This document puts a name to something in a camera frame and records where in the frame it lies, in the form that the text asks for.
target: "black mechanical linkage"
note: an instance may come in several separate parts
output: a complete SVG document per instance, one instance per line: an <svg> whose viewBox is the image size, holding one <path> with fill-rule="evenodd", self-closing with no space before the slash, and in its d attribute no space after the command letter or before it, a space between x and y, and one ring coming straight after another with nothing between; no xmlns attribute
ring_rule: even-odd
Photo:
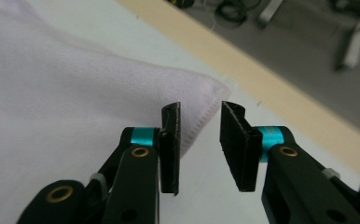
<svg viewBox="0 0 360 224"><path fill-rule="evenodd" d="M305 152L288 128L252 127L244 112L223 102L220 142L240 191L255 189L258 162L269 146L262 202L270 223L360 223L360 190Z"/></svg>

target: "cloth fold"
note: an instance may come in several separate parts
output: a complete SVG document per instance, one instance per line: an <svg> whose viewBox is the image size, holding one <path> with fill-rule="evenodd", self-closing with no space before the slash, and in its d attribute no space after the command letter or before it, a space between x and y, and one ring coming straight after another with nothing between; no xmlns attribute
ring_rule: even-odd
<svg viewBox="0 0 360 224"><path fill-rule="evenodd" d="M88 181L125 127L160 127L173 102L184 154L229 96L204 75L80 48L23 2L0 2L0 223L59 178Z"/></svg>

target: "white towel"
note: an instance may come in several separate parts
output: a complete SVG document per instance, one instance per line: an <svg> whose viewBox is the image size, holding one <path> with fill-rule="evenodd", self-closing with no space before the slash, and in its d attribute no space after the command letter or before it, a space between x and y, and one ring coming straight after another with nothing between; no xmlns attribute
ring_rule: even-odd
<svg viewBox="0 0 360 224"><path fill-rule="evenodd" d="M0 1L0 223L53 181L88 182L125 127L160 127L174 102L184 154L229 95L204 75L91 50L38 18Z"/></svg>

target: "screw hole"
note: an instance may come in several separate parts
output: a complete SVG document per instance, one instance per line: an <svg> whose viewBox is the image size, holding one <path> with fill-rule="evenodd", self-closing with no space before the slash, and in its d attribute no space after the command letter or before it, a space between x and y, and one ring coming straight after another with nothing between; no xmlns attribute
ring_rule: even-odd
<svg viewBox="0 0 360 224"><path fill-rule="evenodd" d="M148 154L148 149L144 147L138 147L132 151L133 157L144 157Z"/></svg>
<svg viewBox="0 0 360 224"><path fill-rule="evenodd" d="M346 222L346 216L344 216L340 211L330 209L326 213L334 221L340 223Z"/></svg>
<svg viewBox="0 0 360 224"><path fill-rule="evenodd" d="M291 147L281 147L280 152L289 157L296 157L298 155L298 152Z"/></svg>
<svg viewBox="0 0 360 224"><path fill-rule="evenodd" d="M137 212L134 209L128 209L121 214L121 221L132 222L137 218Z"/></svg>
<svg viewBox="0 0 360 224"><path fill-rule="evenodd" d="M60 203L73 194L73 188L71 186L60 186L49 192L47 195L47 202Z"/></svg>

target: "white fabric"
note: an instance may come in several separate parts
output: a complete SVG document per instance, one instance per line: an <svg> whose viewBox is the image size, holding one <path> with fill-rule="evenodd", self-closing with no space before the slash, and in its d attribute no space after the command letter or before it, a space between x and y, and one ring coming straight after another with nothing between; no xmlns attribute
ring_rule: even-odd
<svg viewBox="0 0 360 224"><path fill-rule="evenodd" d="M229 96L207 76L93 49L22 2L0 1L0 223L15 222L53 181L87 182L125 127L160 127L173 102L184 154Z"/></svg>

